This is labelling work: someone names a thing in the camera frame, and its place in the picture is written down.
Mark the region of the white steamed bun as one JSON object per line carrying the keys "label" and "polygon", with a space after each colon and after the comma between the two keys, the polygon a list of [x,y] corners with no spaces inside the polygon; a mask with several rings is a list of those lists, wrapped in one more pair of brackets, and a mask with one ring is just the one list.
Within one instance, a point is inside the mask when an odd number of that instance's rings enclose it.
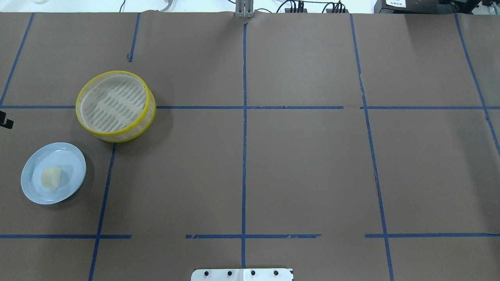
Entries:
{"label": "white steamed bun", "polygon": [[46,167],[41,173],[41,184],[45,189],[57,190],[61,184],[61,167]]}

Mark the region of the yellow plastic steamer basket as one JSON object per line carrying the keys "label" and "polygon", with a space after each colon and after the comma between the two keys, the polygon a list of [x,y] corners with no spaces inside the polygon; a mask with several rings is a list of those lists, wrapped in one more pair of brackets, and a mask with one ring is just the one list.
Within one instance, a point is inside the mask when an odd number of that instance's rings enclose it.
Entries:
{"label": "yellow plastic steamer basket", "polygon": [[77,96],[76,116],[81,126],[110,143],[129,142],[152,124],[157,103],[138,75],[109,71],[91,79]]}

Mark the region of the light blue plate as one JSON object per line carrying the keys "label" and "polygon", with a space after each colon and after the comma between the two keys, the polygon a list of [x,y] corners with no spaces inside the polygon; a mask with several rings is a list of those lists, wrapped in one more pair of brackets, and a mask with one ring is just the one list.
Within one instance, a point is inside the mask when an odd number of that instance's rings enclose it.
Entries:
{"label": "light blue plate", "polygon": [[[45,189],[41,173],[46,167],[61,167],[61,184],[57,190]],[[55,142],[38,149],[24,165],[20,185],[34,203],[51,205],[72,196],[86,177],[86,160],[79,148],[66,142]]]}

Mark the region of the black computer box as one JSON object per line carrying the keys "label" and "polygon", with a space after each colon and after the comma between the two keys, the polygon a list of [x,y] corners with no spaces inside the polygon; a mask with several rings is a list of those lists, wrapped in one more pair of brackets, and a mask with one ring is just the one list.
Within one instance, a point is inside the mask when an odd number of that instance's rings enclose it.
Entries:
{"label": "black computer box", "polygon": [[377,0],[374,14],[471,14],[481,0]]}

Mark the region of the grey aluminium frame post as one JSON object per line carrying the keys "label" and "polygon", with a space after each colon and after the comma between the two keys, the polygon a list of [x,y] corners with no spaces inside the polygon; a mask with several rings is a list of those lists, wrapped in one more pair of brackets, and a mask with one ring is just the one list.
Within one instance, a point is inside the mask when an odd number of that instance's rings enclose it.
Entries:
{"label": "grey aluminium frame post", "polygon": [[255,16],[253,0],[233,0],[236,5],[236,18],[253,18]]}

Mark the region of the white mount base plate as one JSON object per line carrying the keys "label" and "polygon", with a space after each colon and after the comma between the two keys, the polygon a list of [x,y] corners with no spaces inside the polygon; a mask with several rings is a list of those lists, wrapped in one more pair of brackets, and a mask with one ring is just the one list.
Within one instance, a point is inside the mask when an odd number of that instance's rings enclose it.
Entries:
{"label": "white mount base plate", "polygon": [[293,281],[292,269],[198,269],[191,274],[191,281]]}

